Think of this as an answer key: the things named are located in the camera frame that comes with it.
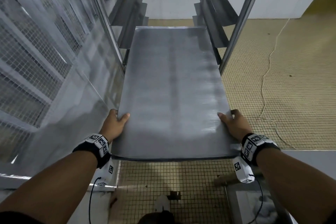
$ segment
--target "vertical metal pole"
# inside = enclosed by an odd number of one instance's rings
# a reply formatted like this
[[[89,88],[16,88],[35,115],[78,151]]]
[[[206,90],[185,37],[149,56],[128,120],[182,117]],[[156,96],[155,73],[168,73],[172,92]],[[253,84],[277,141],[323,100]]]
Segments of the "vertical metal pole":
[[[226,48],[226,51],[224,53],[222,62],[219,66],[220,75],[222,75],[224,73],[224,69],[229,62],[229,59],[231,57],[233,48],[235,47],[235,45],[237,43],[237,40],[240,36],[240,33],[242,32],[242,29],[243,29],[243,27],[246,23],[246,20],[249,17],[249,14],[250,14],[251,9],[254,5],[254,2],[255,2],[255,0],[245,0],[244,1],[243,7],[241,8],[241,12],[239,14],[238,21],[236,23],[236,26],[234,27],[233,32],[232,32],[232,35],[231,35],[231,38],[230,38],[230,41],[229,41],[229,45]]]
[[[97,7],[97,10],[98,10],[98,16],[99,16],[99,19],[100,19],[100,23],[103,26],[105,34],[107,35],[107,39],[108,39],[108,41],[111,45],[111,48],[113,50],[113,54],[115,56],[115,61],[118,64],[121,71],[123,72],[123,76],[124,76],[125,67],[123,65],[123,58],[121,56],[116,38],[115,38],[114,33],[112,31],[112,28],[110,26],[109,18],[106,14],[106,10],[105,10],[105,7],[103,5],[103,2],[102,2],[102,0],[94,0],[94,2],[95,2],[95,5]]]

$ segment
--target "beige tile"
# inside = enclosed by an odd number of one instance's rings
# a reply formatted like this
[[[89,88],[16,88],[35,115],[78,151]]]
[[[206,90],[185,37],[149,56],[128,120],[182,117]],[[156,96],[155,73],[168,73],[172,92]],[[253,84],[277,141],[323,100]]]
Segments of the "beige tile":
[[[248,20],[222,81],[230,107],[238,108],[256,132],[282,148],[336,149],[336,18]],[[151,26],[192,26],[192,20],[149,20]],[[228,36],[233,26],[225,27]],[[225,49],[219,49],[221,55]],[[275,127],[286,144],[279,138]],[[212,186],[218,175],[233,172],[230,160],[181,163],[122,162],[118,201],[110,223],[137,223],[153,210],[153,201],[170,190],[181,191],[171,211],[182,223],[230,223],[223,190]]]

